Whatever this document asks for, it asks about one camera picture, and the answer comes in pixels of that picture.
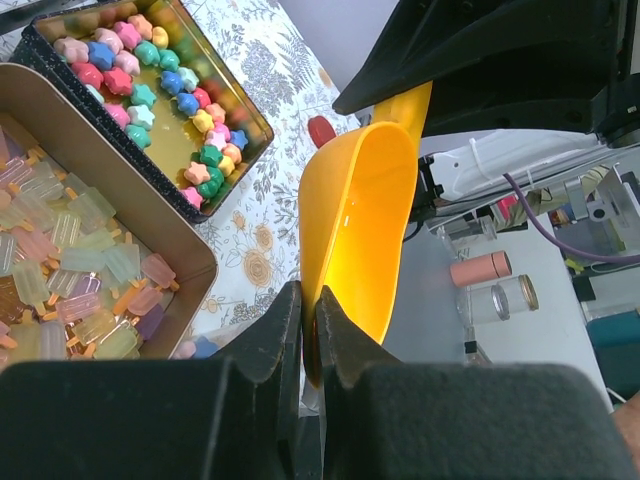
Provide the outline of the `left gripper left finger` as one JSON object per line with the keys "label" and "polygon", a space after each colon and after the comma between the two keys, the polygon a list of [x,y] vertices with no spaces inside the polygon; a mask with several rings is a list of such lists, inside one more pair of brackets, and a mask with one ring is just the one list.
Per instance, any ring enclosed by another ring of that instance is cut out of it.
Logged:
{"label": "left gripper left finger", "polygon": [[200,360],[42,361],[1,375],[5,479],[290,479],[301,288]]}

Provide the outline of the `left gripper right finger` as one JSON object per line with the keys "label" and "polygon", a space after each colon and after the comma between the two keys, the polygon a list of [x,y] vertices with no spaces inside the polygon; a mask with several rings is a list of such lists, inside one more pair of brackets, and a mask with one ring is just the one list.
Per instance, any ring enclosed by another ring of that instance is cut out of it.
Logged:
{"label": "left gripper right finger", "polygon": [[324,289],[316,306],[328,479],[621,479],[591,381],[552,364],[398,361]]}

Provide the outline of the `clear glass jar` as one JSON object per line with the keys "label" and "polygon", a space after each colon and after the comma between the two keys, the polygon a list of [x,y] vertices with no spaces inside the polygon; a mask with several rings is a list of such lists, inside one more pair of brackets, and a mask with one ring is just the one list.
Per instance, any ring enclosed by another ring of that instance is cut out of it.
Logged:
{"label": "clear glass jar", "polygon": [[[209,358],[251,325],[251,322],[241,322],[219,328],[208,335],[185,337],[180,341],[171,358],[174,360]],[[303,366],[300,367],[299,382],[299,416],[318,416],[320,413],[319,394],[309,383]]]}

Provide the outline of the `star candy tin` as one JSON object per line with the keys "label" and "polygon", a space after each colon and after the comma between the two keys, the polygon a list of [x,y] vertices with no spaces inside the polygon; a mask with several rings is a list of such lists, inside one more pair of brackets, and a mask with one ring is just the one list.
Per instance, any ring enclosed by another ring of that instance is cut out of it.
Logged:
{"label": "star candy tin", "polygon": [[179,1],[27,1],[12,60],[42,74],[188,222],[221,206],[274,138]]}

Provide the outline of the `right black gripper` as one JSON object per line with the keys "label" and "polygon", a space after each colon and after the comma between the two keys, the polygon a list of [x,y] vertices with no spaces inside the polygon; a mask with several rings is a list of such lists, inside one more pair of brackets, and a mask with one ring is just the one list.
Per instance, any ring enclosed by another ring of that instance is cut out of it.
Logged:
{"label": "right black gripper", "polygon": [[639,139],[636,1],[400,1],[333,108],[433,81],[424,136],[492,129]]}

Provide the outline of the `popsicle candy tin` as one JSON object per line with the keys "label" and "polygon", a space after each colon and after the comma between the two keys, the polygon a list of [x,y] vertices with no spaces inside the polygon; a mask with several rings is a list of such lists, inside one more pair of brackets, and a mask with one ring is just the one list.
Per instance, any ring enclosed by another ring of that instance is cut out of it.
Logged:
{"label": "popsicle candy tin", "polygon": [[1,363],[166,359],[213,251],[43,76],[1,67]]}

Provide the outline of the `yellow plastic scoop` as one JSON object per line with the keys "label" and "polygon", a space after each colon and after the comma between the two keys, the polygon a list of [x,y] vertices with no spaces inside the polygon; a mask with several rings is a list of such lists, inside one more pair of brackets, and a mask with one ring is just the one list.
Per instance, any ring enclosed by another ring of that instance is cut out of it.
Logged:
{"label": "yellow plastic scoop", "polygon": [[349,320],[382,343],[391,320],[402,241],[432,83],[375,105],[372,122],[341,134],[307,163],[298,189],[303,355],[319,386],[319,304],[329,288]]}

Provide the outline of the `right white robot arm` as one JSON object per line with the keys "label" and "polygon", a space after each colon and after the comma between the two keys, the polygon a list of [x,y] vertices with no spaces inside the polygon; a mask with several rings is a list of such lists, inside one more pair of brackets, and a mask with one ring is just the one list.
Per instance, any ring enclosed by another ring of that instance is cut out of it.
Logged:
{"label": "right white robot arm", "polygon": [[638,15],[635,1],[401,1],[334,107],[409,113],[418,139],[480,132],[431,169],[447,200],[481,197],[638,142]]}

